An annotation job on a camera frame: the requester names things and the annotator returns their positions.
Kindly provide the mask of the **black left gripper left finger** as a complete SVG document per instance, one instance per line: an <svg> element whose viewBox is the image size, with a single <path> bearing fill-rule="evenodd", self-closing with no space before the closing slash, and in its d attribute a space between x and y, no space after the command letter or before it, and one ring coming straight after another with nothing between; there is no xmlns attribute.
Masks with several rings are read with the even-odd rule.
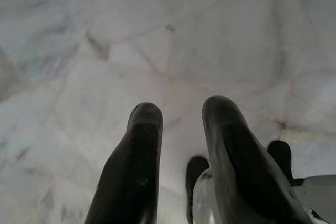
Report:
<svg viewBox="0 0 336 224"><path fill-rule="evenodd" d="M85 223L156 223L163 118L153 103L131 112L107 159Z"/></svg>

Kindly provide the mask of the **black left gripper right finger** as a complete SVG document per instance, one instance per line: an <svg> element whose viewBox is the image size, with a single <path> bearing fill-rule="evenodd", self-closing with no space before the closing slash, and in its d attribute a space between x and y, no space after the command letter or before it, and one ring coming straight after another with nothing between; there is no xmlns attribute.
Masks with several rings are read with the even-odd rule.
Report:
<svg viewBox="0 0 336 224"><path fill-rule="evenodd" d="M232 100L208 98L202 119L222 223L312 222Z"/></svg>

